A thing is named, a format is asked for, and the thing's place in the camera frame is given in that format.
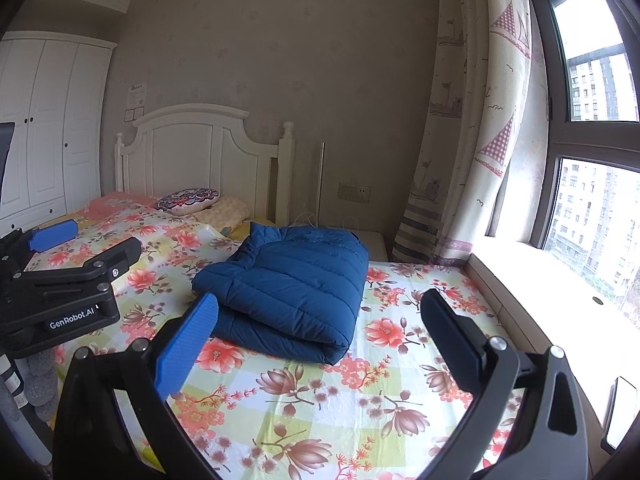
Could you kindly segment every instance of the wall socket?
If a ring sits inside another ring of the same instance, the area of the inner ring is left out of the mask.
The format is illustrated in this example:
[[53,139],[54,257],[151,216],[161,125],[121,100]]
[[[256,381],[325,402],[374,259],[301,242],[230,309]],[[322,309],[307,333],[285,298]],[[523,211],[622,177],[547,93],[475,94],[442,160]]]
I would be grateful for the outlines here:
[[338,183],[338,198],[349,200],[350,202],[369,203],[371,188],[369,186],[359,186],[357,184]]

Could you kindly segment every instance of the blue gripper pad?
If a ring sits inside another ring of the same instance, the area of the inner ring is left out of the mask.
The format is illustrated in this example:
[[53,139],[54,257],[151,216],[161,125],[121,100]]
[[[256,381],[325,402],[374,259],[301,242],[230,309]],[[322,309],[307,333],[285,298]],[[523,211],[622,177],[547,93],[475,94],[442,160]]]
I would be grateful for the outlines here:
[[43,253],[56,245],[73,240],[78,235],[78,224],[75,220],[65,220],[59,224],[45,227],[34,232],[29,241],[29,249]]
[[180,391],[204,343],[218,322],[218,300],[205,293],[156,361],[155,387],[161,399]]

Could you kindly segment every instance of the sky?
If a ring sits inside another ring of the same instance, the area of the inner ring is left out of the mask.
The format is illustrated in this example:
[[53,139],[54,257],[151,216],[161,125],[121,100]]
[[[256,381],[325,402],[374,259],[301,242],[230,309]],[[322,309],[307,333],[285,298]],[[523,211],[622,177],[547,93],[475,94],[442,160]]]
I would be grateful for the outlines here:
[[622,43],[605,0],[567,0],[556,7],[567,59]]

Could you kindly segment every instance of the screw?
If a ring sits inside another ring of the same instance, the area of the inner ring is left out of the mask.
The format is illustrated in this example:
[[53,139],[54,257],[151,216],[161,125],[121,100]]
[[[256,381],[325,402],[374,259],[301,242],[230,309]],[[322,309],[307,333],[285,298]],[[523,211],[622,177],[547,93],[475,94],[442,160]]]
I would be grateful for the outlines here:
[[81,346],[78,350],[76,350],[76,352],[74,353],[74,357],[76,359],[86,359],[86,357],[89,355],[89,349],[86,346]]
[[562,350],[559,346],[553,345],[549,351],[553,357],[557,357],[558,359],[562,359],[564,357],[564,350]]
[[147,348],[149,348],[149,339],[145,337],[139,337],[133,343],[131,343],[131,348],[133,348],[135,352],[144,352]]
[[507,342],[498,336],[493,336],[492,338],[489,339],[489,345],[491,346],[491,348],[493,348],[494,350],[506,350],[507,349]]

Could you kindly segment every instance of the wardrobe door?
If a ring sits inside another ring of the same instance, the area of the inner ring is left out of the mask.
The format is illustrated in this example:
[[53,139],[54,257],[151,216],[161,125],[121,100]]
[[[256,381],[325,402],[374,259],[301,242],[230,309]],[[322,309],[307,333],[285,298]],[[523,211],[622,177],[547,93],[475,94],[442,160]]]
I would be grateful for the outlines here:
[[29,207],[27,189],[27,128],[31,92],[44,40],[0,41],[0,122],[15,123],[6,161],[0,218]]
[[63,174],[68,212],[100,196],[98,142],[111,50],[80,44],[66,97]]
[[47,40],[33,85],[27,133],[29,204],[64,196],[62,177],[66,92],[77,43]]

